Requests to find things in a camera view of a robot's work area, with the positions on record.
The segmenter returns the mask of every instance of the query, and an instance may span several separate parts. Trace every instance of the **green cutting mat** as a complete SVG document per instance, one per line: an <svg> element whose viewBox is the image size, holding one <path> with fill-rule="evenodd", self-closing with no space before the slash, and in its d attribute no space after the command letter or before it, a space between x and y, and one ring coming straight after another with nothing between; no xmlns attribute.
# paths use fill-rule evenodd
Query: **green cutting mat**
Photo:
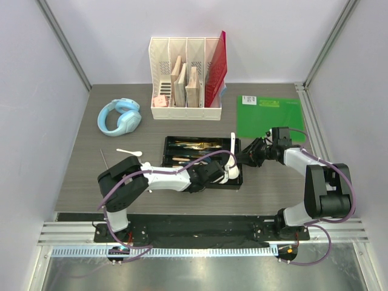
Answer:
<svg viewBox="0 0 388 291"><path fill-rule="evenodd" d="M259 138L272 127L288 126L304 130L301 101L297 99L278 99L256 97L256 105L251 96L244 100L237 98L237 136L239 138ZM304 142L306 137L299 132L291 132L293 141Z"/></svg>

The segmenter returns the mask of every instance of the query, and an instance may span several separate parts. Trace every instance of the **gray table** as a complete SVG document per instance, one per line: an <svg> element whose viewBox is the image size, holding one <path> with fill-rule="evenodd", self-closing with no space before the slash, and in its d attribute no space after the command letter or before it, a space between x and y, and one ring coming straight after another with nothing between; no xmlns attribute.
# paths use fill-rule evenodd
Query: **gray table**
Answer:
<svg viewBox="0 0 388 291"><path fill-rule="evenodd" d="M142 162L159 166L164 138L175 136L229 137L236 131L236 97L261 95L298 99L293 84L228 84L222 99L221 121L154 120L150 109L152 86L94 85L79 128L67 173L56 205L58 212L95 212L102 199L97 176L105 170L100 149L112 166L127 157L117 148L141 150ZM113 99L132 98L141 106L142 121L130 134L120 137L103 135L97 127L99 111ZM114 127L118 113L108 116L107 126ZM252 140L243 139L242 147ZM170 190L143 193L130 207L130 213L176 214L274 214L280 208L295 205L304 195L304 179L296 171L274 161L261 168L243 169L244 184L239 191L207 189L201 193Z"/></svg>

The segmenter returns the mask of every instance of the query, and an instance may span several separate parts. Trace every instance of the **headphones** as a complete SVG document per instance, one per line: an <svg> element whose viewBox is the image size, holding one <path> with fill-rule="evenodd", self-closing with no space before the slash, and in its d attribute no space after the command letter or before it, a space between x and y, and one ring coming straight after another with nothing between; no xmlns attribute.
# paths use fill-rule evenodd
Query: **headphones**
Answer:
<svg viewBox="0 0 388 291"><path fill-rule="evenodd" d="M117 120L117 129L108 130L105 121L108 113L113 109L121 113ZM140 105L134 100L121 98L112 100L99 113L97 125L100 131L107 136L119 136L134 131L140 123L141 115L139 113Z"/></svg>

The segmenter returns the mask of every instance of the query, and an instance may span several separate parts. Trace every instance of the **headphone ear cup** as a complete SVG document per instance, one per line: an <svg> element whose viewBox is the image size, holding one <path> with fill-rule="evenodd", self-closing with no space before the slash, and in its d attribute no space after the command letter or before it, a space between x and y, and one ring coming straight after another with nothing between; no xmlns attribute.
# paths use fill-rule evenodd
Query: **headphone ear cup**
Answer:
<svg viewBox="0 0 388 291"><path fill-rule="evenodd" d="M132 132L137 128L140 123L140 120L140 113L135 110L130 110L119 117L119 119L117 120L117 128L120 126L124 126L126 133Z"/></svg>

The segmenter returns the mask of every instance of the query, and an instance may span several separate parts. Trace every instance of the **barcode label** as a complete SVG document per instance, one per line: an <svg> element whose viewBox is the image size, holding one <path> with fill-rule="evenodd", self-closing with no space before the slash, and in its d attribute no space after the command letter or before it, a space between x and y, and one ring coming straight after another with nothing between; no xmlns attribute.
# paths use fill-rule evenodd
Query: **barcode label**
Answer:
<svg viewBox="0 0 388 291"><path fill-rule="evenodd" d="M256 105L256 96L243 96L242 103L246 105Z"/></svg>

